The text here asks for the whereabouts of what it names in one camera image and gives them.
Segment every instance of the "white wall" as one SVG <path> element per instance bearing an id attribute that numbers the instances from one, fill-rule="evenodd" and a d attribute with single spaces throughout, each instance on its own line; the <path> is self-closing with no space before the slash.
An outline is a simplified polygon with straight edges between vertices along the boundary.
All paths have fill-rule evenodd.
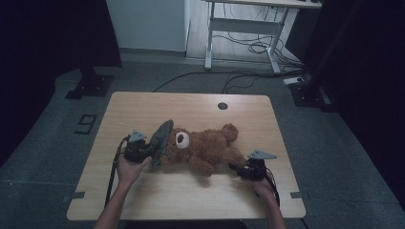
<path id="1" fill-rule="evenodd" d="M 107 0 L 118 46 L 185 52 L 190 0 Z"/>

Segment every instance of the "gray floor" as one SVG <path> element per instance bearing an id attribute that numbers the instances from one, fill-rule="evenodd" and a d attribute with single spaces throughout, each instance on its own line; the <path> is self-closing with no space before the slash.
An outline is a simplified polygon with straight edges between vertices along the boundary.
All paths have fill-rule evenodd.
<path id="1" fill-rule="evenodd" d="M 247 68 L 258 73 L 268 66 L 214 62 L 210 74 L 190 75 L 159 92 L 222 91 L 227 74 Z M 0 170 L 0 228 L 91 228 L 91 221 L 69 221 L 66 213 L 111 93 L 152 92 L 176 75 L 203 72 L 201 60 L 153 55 L 123 55 L 123 69 L 98 68 L 116 79 L 106 97 L 67 100 L 64 96 L 80 78 L 78 71 L 56 80 L 52 101 Z M 295 107 L 283 77 L 254 81 L 231 94 L 270 97 L 300 190 L 305 194 L 305 222 L 313 228 L 405 228 L 405 215 L 367 153 L 339 114 Z M 252 77 L 233 85 L 247 86 Z M 82 115 L 97 115 L 89 135 L 76 135 Z M 266 228 L 265 219 L 244 220 L 248 228 Z M 289 228 L 305 228 L 300 219 L 287 219 Z"/>

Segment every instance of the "power strip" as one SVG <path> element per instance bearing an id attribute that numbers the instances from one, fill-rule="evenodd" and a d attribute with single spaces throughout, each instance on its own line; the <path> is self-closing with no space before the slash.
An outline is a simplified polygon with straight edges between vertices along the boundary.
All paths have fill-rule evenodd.
<path id="1" fill-rule="evenodd" d="M 288 86 L 290 84 L 303 83 L 305 80 L 302 77 L 293 77 L 283 80 L 284 85 Z"/>

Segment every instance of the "desk leg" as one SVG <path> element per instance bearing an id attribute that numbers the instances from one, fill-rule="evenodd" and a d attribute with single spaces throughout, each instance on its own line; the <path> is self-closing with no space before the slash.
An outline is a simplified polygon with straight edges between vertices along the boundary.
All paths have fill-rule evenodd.
<path id="1" fill-rule="evenodd" d="M 215 3 L 212 3 L 211 15 L 209 17 L 208 43 L 206 44 L 206 50 L 205 50 L 205 69 L 206 70 L 211 70 L 211 62 L 212 62 L 212 31 L 213 31 L 213 23 L 214 23 L 214 9 L 215 9 Z"/>
<path id="2" fill-rule="evenodd" d="M 276 50 L 276 47 L 277 47 L 277 43 L 278 43 L 278 41 L 280 39 L 281 32 L 283 31 L 283 27 L 284 27 L 285 22 L 286 22 L 288 10 L 289 10 L 289 8 L 285 8 L 283 18 L 280 20 L 278 28 L 277 28 L 276 37 L 271 42 L 270 49 L 267 50 L 267 55 L 268 55 L 268 58 L 270 59 L 270 64 L 271 64 L 271 67 L 273 68 L 274 73 L 280 73 L 281 72 L 280 68 L 279 68 L 279 65 L 277 63 L 278 58 L 277 58 L 277 56 L 275 54 L 275 50 Z"/>

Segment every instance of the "wooden table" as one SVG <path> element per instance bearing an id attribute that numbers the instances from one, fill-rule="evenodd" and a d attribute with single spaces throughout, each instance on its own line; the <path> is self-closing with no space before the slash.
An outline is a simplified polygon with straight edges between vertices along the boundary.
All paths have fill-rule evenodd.
<path id="1" fill-rule="evenodd" d="M 219 103 L 228 108 L 221 110 Z M 285 218 L 302 218 L 304 203 L 291 198 L 299 192 L 270 100 L 264 95 L 114 93 L 100 124 L 77 192 L 68 211 L 71 220 L 97 219 L 104 207 L 112 161 L 120 141 L 133 130 L 148 139 L 161 123 L 189 131 L 221 129 L 233 123 L 240 131 L 234 146 L 244 155 L 259 149 L 276 155 L 267 160 L 277 182 Z M 185 163 L 149 166 L 125 201 L 121 219 L 262 219 L 265 206 L 226 165 L 212 177 L 202 177 Z M 117 187 L 117 177 L 113 191 Z"/>
<path id="2" fill-rule="evenodd" d="M 296 9 L 320 9 L 322 4 L 318 1 L 312 3 L 310 0 L 203 0 L 212 3 L 209 27 L 208 27 L 208 42 L 205 50 L 205 64 L 207 70 L 211 69 L 212 62 L 212 33 L 213 31 L 234 31 L 244 33 L 266 34 L 273 35 L 272 43 L 267 49 L 267 56 L 270 60 L 271 67 L 275 73 L 280 73 L 280 68 L 275 55 L 275 49 L 280 39 L 281 32 L 283 31 L 286 22 L 288 10 L 290 8 Z M 214 16 L 215 3 L 230 3 L 230 4 L 244 4 L 244 5 L 259 5 L 269 7 L 282 7 L 285 8 L 283 16 L 278 22 L 256 21 L 256 20 L 242 20 L 233 18 L 216 18 Z"/>

